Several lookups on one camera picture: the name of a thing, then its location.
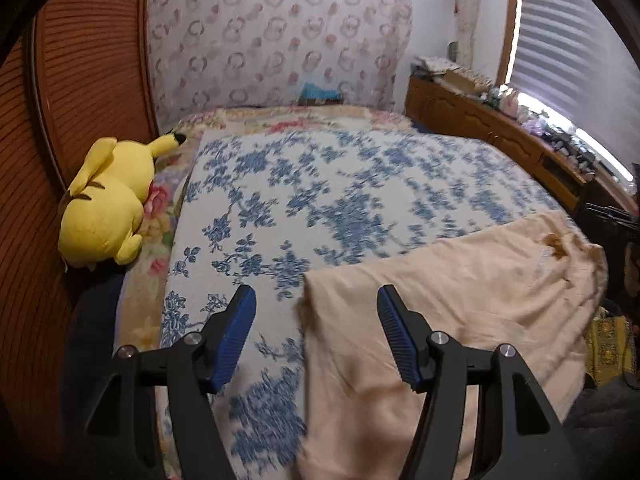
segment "wooden window frame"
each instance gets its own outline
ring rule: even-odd
[[[518,0],[509,0],[507,4],[507,22],[504,28],[504,43],[502,44],[502,55],[500,56],[500,66],[498,67],[498,77],[496,84],[503,85],[507,79],[511,50],[513,48],[513,35],[516,27],[516,8]]]

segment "blue floral bedspread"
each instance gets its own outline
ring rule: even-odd
[[[239,479],[285,478],[305,434],[295,313],[304,272],[558,208],[479,140],[330,128],[204,133],[175,234],[161,344],[199,329],[240,283],[255,289],[254,325],[213,410]],[[164,389],[158,397],[166,466],[177,476]]]

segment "window blind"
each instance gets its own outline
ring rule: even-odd
[[[522,0],[508,84],[640,162],[640,71],[591,0]]]

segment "metal screw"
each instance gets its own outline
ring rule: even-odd
[[[195,346],[202,341],[202,334],[200,332],[189,332],[184,336],[184,342],[189,346]]]
[[[436,345],[444,345],[449,342],[449,336],[444,332],[434,332],[431,334],[431,340],[436,343]]]
[[[138,349],[133,345],[124,345],[118,348],[118,357],[122,359],[129,359],[138,352]]]
[[[513,357],[516,355],[516,349],[509,344],[500,345],[500,353],[505,357]]]

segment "yellow stuffed toy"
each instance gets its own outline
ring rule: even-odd
[[[149,144],[113,137],[94,142],[63,199],[58,250],[70,266],[93,269],[108,258],[119,265],[135,259],[142,237],[134,233],[154,178],[154,159],[185,139],[169,133]]]

